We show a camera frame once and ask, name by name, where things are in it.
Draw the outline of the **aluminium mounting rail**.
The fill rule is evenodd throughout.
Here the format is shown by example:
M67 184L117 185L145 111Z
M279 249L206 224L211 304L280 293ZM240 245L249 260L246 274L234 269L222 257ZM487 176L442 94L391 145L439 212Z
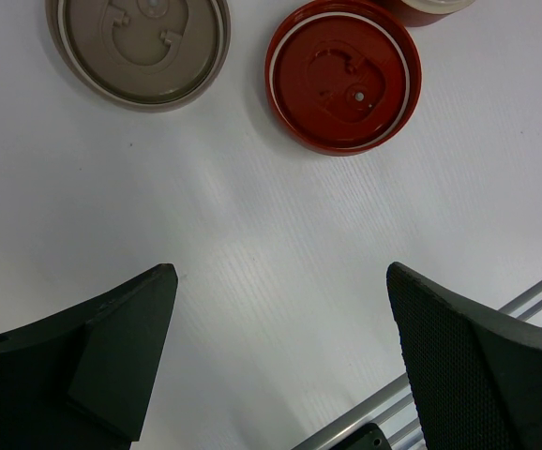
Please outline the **aluminium mounting rail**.
M305 449L542 449L542 280L499 309L386 273L403 375Z

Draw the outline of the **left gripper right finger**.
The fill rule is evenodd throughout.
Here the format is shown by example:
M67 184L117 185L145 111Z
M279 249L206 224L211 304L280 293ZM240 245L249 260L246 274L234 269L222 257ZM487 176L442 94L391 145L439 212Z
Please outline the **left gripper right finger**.
M392 314L429 449L542 449L542 328L400 262Z

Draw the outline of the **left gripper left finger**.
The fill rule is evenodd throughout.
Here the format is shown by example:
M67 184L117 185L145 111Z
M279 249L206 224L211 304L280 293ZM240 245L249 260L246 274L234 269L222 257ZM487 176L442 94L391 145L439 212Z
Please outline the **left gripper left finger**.
M0 333L0 449L129 449L142 435L178 286L170 263Z

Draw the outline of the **taupe round lid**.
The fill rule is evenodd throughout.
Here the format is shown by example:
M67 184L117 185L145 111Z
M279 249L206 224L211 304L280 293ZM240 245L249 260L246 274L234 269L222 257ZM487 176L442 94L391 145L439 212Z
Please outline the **taupe round lid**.
M225 1L83 1L45 4L49 31L69 70L125 108L168 111L216 79L231 41Z

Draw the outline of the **red round lid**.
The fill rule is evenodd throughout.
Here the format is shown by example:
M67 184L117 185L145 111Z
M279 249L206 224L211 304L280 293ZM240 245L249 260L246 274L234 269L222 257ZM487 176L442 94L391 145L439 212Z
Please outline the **red round lid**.
M354 156L393 138L422 86L406 28L370 1L311 1L272 36L264 64L271 111L309 149Z

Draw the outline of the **steel bowl red base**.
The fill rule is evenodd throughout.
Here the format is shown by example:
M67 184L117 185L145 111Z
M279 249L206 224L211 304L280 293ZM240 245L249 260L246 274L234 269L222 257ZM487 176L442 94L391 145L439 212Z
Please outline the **steel bowl red base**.
M446 16L472 5L474 0L378 0L375 4L386 9L406 27L421 27L436 23Z

